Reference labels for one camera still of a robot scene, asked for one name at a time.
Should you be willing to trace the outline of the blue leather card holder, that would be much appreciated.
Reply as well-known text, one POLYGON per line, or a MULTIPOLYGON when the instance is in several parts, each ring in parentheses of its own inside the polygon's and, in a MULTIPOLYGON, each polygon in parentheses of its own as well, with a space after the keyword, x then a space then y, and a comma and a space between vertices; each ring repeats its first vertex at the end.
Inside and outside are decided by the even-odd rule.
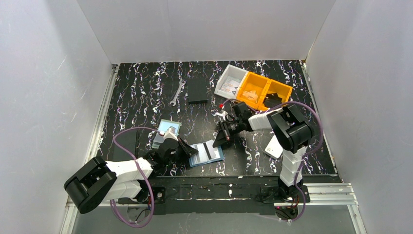
POLYGON ((224 153, 220 146, 213 147, 214 140, 203 143, 192 144, 190 147, 196 149, 198 153, 189 158, 190 167, 205 165, 224 160, 224 153))

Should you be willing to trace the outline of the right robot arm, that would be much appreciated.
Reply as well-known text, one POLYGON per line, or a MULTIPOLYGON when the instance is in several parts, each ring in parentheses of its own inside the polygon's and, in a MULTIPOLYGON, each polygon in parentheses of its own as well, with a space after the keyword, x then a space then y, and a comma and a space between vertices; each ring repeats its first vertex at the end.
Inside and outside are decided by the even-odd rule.
POLYGON ((315 136, 314 128, 299 107, 310 111, 319 121, 314 109, 296 101, 288 101, 257 114, 245 102, 233 105, 235 117, 218 123, 218 133, 213 147, 221 146, 232 136, 242 132, 271 129, 282 147, 282 171, 278 180, 278 193, 284 197, 296 197, 302 192, 302 167, 308 154, 307 147, 315 136))

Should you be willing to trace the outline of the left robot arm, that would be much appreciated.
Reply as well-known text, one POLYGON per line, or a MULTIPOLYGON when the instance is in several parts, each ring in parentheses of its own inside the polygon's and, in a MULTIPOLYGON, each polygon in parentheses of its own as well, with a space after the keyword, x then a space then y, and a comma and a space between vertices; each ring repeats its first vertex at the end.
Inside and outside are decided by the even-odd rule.
POLYGON ((168 138, 157 149, 128 161, 105 161, 96 156, 63 185, 81 214, 94 210, 103 201, 136 198, 146 189, 145 178, 157 176, 169 164, 198 153, 181 138, 168 138))

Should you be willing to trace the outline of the white credit card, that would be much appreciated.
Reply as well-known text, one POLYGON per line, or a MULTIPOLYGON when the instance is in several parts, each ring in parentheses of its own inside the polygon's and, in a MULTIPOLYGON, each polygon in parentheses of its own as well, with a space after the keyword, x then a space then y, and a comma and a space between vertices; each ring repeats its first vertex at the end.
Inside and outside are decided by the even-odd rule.
POLYGON ((194 148, 199 151, 199 153, 193 157, 195 163, 210 161, 220 157, 218 148, 212 146, 213 142, 214 140, 209 140, 194 145, 194 148))

